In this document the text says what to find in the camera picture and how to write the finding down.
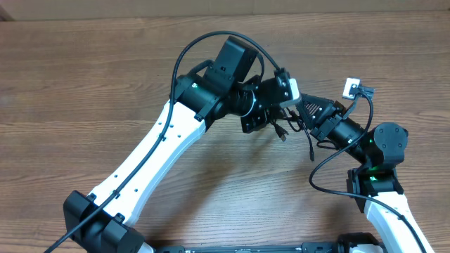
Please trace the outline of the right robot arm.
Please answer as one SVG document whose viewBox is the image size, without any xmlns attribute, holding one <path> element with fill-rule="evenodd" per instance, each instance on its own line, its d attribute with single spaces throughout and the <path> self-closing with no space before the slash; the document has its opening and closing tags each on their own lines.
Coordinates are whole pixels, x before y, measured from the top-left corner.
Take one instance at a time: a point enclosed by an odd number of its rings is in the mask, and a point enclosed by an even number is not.
<svg viewBox="0 0 450 253">
<path fill-rule="evenodd" d="M 328 192 L 354 199 L 380 235 L 375 239 L 370 233 L 343 234 L 326 251 L 431 252 L 397 177 L 396 167 L 404 161 L 408 131 L 392 122 L 374 129 L 361 127 L 349 117 L 354 108 L 355 104 L 346 108 L 337 101 L 310 95 L 304 95 L 297 104 L 300 117 L 306 120 L 318 145 L 327 143 L 336 150 L 321 166 L 342 153 L 359 162 L 359 167 L 347 172 L 345 191 Z"/>
</svg>

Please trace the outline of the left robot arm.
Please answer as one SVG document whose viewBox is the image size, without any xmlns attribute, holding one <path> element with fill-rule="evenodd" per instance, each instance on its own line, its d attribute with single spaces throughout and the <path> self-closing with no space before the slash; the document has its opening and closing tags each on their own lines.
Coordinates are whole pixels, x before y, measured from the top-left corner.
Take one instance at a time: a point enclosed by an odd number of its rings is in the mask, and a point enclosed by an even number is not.
<svg viewBox="0 0 450 253">
<path fill-rule="evenodd" d="M 226 115 L 245 133 L 265 127 L 281 108 L 301 99 L 297 82 L 277 67 L 271 79 L 248 77 L 270 55 L 255 41 L 227 32 L 214 60 L 172 74 L 169 100 L 128 158 L 90 193 L 72 192 L 63 205 L 66 238 L 88 252 L 151 252 L 135 229 L 150 195 L 179 157 Z"/>
</svg>

